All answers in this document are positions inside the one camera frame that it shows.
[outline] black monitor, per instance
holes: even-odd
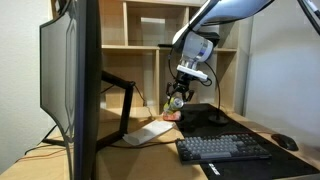
[[[70,179],[90,179],[100,111],[98,0],[57,0],[40,26],[40,106],[62,133]]]

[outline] desk mat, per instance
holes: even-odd
[[[225,126],[217,126],[208,121],[210,115],[217,113],[216,108],[210,104],[187,104],[181,112],[182,119],[176,124],[184,137],[219,135],[225,132],[252,133],[250,129],[230,118]],[[264,180],[320,173],[318,169],[260,135],[253,134],[253,138],[272,154],[271,159],[212,163],[214,167],[210,167],[208,163],[200,164],[208,179]]]

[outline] desk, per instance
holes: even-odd
[[[248,121],[246,118],[234,113],[229,113],[228,116],[250,128],[255,132],[271,132],[257,123]],[[130,129],[142,127],[149,123],[150,120],[133,120],[130,122]],[[105,135],[106,131],[102,131],[112,127],[113,122],[103,122],[100,126],[99,137]],[[264,138],[274,142],[269,134],[260,134]],[[177,127],[174,127],[165,134],[153,139],[156,141],[171,141],[176,138],[182,138],[182,134]],[[116,145],[128,145],[123,140],[115,143]],[[320,169],[320,153],[304,144],[299,144],[300,150],[298,152],[289,153],[299,157],[303,161]],[[29,155],[48,154],[52,149],[35,150]],[[5,171],[0,180],[7,179],[68,179],[68,165],[65,152],[60,152],[60,155],[55,158],[20,161],[14,164],[11,168]],[[98,179],[207,179],[199,165],[182,166],[177,156],[175,144],[159,145],[148,147],[144,149],[119,149],[107,147],[102,149],[97,154],[97,176]],[[304,177],[294,177],[289,179],[320,179],[320,174]]]

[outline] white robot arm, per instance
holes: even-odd
[[[319,25],[307,14],[306,4],[319,17],[319,10],[311,0],[297,0],[311,24],[320,35]],[[201,32],[202,26],[225,24],[241,20],[260,12],[274,0],[207,0],[193,18],[181,28],[173,37],[173,49],[182,54],[180,64],[177,67],[177,75],[174,84],[168,83],[166,94],[168,103],[175,93],[181,93],[179,105],[190,101],[194,91],[189,90],[192,80],[207,80],[207,75],[197,70],[197,64],[204,62],[213,54],[213,48],[217,45],[219,35],[217,33]]]

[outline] mechanical keyboard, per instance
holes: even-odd
[[[249,134],[186,137],[175,143],[182,164],[271,158]]]

